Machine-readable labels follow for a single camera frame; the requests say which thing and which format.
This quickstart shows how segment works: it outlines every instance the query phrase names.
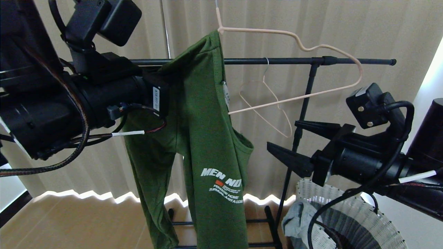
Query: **laundry basket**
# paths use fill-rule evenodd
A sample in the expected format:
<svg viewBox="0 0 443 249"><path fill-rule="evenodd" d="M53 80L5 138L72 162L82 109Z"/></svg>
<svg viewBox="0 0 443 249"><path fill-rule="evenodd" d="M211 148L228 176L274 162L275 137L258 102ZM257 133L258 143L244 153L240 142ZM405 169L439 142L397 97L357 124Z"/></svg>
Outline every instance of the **laundry basket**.
<svg viewBox="0 0 443 249"><path fill-rule="evenodd" d="M344 191L333 186L321 187L308 179L297 183L297 198L307 200L316 209L341 196ZM343 249L407 249L400 232L381 212L375 214L374 207L360 197L349 198L321 215L323 223L335 230ZM294 248L304 249L301 239Z"/></svg>

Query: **beige floor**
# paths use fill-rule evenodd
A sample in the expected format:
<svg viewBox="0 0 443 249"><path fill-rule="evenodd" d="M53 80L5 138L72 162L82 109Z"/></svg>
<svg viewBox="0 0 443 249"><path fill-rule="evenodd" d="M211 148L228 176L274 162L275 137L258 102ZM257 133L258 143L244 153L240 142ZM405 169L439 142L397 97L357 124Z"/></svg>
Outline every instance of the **beige floor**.
<svg viewBox="0 0 443 249"><path fill-rule="evenodd" d="M269 205L275 214L278 206L273 202ZM180 202L172 201L166 206L174 208L174 220L190 220L189 210ZM247 218L266 218L263 210L264 206L245 202ZM192 226L176 226L176 232L180 245L195 245ZM285 241L281 229L279 233ZM248 240L270 241L268 225L248 224ZM132 198L116 204L113 199L47 195L29 202L0 229L0 249L61 248L150 249L152 244L141 206Z"/></svg>

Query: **curtain fold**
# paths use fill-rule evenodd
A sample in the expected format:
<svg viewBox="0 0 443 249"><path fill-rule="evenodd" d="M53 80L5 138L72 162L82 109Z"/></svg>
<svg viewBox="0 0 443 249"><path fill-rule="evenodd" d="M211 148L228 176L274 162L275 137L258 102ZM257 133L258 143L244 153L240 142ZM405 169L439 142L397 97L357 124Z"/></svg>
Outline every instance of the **curtain fold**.
<svg viewBox="0 0 443 249"><path fill-rule="evenodd" d="M73 12L70 0L58 1L64 20ZM131 59L167 58L178 56L210 31L217 29L215 3L209 0L137 0L143 16L124 47L117 47L101 37L94 42L99 52L112 51ZM43 22L60 57L69 60L68 48L59 38L45 1L36 1ZM357 58L395 58L395 66L363 65L363 81L359 87L377 82L396 100L412 101L431 63L443 35L443 2L430 1L219 1L225 27L271 28L298 34L306 47L324 43L338 47ZM316 57L340 54L321 49L302 52L291 37L271 34L225 32L221 38L225 58ZM267 83L277 97L287 99L303 95L309 75L309 65L270 65ZM230 110L246 108L240 99L244 82L261 81L266 65L227 65L226 76L230 92ZM313 92L345 86L355 82L355 65L321 66ZM354 89L329 93L310 100L306 120L357 125L345 99ZM244 97L259 105L274 101L259 82L243 88ZM298 120L302 101L280 105L291 123ZM276 106L257 110L283 132L289 132L284 115ZM261 120L253 111L233 114L233 126L252 141L246 193L261 199L270 194L280 196L286 167L266 151L266 142L291 148L292 138L285 138ZM381 126L356 132L366 135L385 129ZM323 149L328 141L309 132L303 133L299 153L311 156ZM58 162L71 151L61 152L46 162L28 160L17 148L7 146L6 155L13 167L43 166ZM46 190L89 190L114 197L132 191L136 194L128 156L122 139L111 139L87 148L78 159L61 170L21 177L33 196ZM298 177L292 174L289 194L294 193ZM328 184L346 189L354 186L341 177L331 177ZM183 158L176 156L169 193L178 193L184 200Z"/></svg>

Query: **clothes hanger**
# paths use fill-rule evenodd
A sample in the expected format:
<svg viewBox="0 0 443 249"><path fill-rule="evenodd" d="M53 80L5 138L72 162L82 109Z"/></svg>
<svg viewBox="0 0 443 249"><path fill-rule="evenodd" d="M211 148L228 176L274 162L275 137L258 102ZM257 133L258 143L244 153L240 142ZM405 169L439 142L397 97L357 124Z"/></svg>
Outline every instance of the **clothes hanger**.
<svg viewBox="0 0 443 249"><path fill-rule="evenodd" d="M234 113L241 113L241 112L245 112L245 111L250 111L250 110L254 110L254 109L258 109L258 108L262 108L262 107L266 107L266 106L277 105L277 104L281 104L281 103L285 103L285 102L290 102L290 101L294 101L294 100L304 99L304 98L307 98L307 97L313 97L313 96L317 96L317 95L324 94L324 93L331 93L331 92L335 92L335 91L344 90L344 89L351 88L351 87L354 87L354 86L358 85L360 83L361 79L363 78L363 68L361 66L361 63L354 56L346 53L345 51L342 51L342 50L340 50L340 49L338 49L336 47L333 47L333 46L327 45L327 44L320 44L320 45L317 45L315 47L305 48L305 46L303 46L300 38L295 33L292 33L292 32L289 32L289 31L284 31L284 30L260 29L260 28L224 27L223 24L222 24L222 18L221 18L221 15L220 15L220 9L218 8L218 0L215 0L215 5L216 5L215 12L217 14L217 21L218 21L218 32L221 35L223 35L223 33L225 31L288 35L288 36L290 36L290 37L295 39L295 42L297 43L297 45L299 46L299 48L302 51L309 52L309 51L313 51L313 50L318 49L318 48L327 48L327 49L334 50L334 51L336 51L336 52L338 52L338 53L348 57L353 62L355 62L355 64L358 67L358 71L360 73L360 77L358 78L358 80L354 84L351 84L351 85L342 86L342 87L338 87L338 88L334 88L334 89L329 89L329 90L325 90L325 91L321 91L321 92L317 92L317 93L306 94L306 95L302 95L302 96L298 96L298 97L293 97L293 98L289 98L289 99L285 99L285 100L280 100L280 101L276 101L276 102L272 102L272 103L267 103L267 104L264 104L264 105L257 105L257 106L253 106L253 107L237 110L237 111L232 111L232 112L228 113L229 115L234 114Z"/></svg>
<svg viewBox="0 0 443 249"><path fill-rule="evenodd" d="M263 83L263 84L266 86L266 88L272 93L272 95L274 96L274 98L278 101L277 96L274 94L274 92L271 90L271 88L269 88L269 86L266 84L266 81L265 81L266 71L268 71L268 68L269 68L269 60L268 60L268 58L266 58L266 57L265 57L265 59L268 61L268 65L266 66L266 69L264 70L264 73L263 73L263 81L260 82L260 83ZM251 105L245 100L245 98L243 97L243 95L241 94L241 90L243 89L243 86L244 86L244 85L246 85L246 83L243 83L243 84L240 86L240 97L241 97L241 99L242 99L242 100L243 100L243 101L244 101L249 107L252 107L252 106L251 106ZM280 111L283 112L284 116L286 117L286 120L288 121L289 128L290 128L290 130L291 130L291 131L289 132L289 135L286 135L286 134L284 134L283 132L281 132L279 129L277 129L274 125L272 125L269 121L267 121L267 120L266 120L266 119L265 119L260 113L258 113L258 111L254 110L254 112L257 113L257 115L258 115L259 117L261 117L261 119L263 119L268 125L272 126L272 128L274 128L274 130L278 131L278 132L279 132L281 135L283 135L284 137L289 138L289 137L292 136L292 124L291 124L291 122L289 121L289 118L288 118L286 112L280 108L280 105L279 105L279 104L277 104L277 108L278 108Z"/></svg>

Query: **green sweatpants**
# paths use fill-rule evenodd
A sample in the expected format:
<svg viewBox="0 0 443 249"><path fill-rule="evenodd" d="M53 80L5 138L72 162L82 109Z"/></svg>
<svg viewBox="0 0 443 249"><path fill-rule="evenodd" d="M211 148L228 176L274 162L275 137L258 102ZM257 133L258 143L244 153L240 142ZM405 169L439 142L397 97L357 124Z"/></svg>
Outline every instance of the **green sweatpants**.
<svg viewBox="0 0 443 249"><path fill-rule="evenodd" d="M243 188L253 145L231 125L223 84L225 68L214 31L164 65L163 74L180 74L171 85L167 126L125 138L141 205L156 249L174 248L177 235L163 205L174 156L184 156L189 209L198 248L248 247ZM125 130L158 127L157 117L130 113Z"/></svg>

